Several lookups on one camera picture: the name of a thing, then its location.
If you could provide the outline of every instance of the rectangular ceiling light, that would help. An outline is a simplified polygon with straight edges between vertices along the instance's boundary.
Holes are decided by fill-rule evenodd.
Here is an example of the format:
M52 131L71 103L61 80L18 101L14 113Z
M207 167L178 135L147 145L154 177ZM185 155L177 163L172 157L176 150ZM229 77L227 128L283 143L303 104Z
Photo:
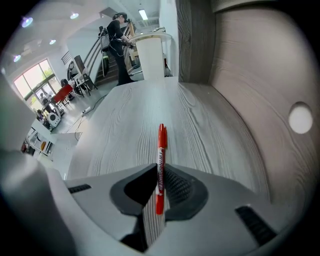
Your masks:
M145 9L140 9L139 13L144 21L148 19Z

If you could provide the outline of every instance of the black slot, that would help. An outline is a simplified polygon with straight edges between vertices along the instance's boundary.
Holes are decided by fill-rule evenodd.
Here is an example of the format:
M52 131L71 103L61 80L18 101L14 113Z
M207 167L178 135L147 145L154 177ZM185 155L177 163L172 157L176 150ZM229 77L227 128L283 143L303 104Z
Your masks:
M79 186L73 186L73 187L69 187L68 190L71 194L73 193L77 193L80 191L84 191L84 190L88 190L91 189L91 186L88 184L83 184L83 185L79 185Z
M250 231L259 246L263 246L276 237L276 233L255 213L249 206L235 209L247 229Z

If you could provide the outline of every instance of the black cap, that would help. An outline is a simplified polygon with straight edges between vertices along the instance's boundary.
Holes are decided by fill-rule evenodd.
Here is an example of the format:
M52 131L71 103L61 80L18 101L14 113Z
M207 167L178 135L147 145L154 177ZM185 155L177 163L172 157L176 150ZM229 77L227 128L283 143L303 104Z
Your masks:
M112 19L115 20L116 18L118 18L121 15L124 17L124 22L128 22L128 20L127 20L128 15L125 12L116 13L115 15L113 15Z

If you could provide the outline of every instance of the ceiling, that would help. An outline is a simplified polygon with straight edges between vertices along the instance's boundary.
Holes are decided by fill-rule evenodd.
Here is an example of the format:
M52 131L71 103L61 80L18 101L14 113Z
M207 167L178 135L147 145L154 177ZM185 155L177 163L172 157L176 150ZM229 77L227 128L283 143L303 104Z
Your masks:
M2 55L1 66L17 66L52 52L77 30L99 19L100 12L108 7L126 12L137 32L159 26L160 0L43 0L28 14L33 18L32 24L26 28L20 26L15 31ZM145 9L149 20L143 21L139 9ZM70 19L73 13L78 13L79 17ZM15 55L21 55L17 63L13 62Z

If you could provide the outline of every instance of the black shirt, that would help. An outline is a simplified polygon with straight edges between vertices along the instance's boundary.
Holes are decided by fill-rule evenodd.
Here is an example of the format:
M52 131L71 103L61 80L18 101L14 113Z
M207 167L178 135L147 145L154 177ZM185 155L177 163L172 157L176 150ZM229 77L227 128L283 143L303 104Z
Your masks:
M124 35L120 30L120 21L117 19L111 21L106 29L108 30L110 39L112 39L113 37L120 39Z

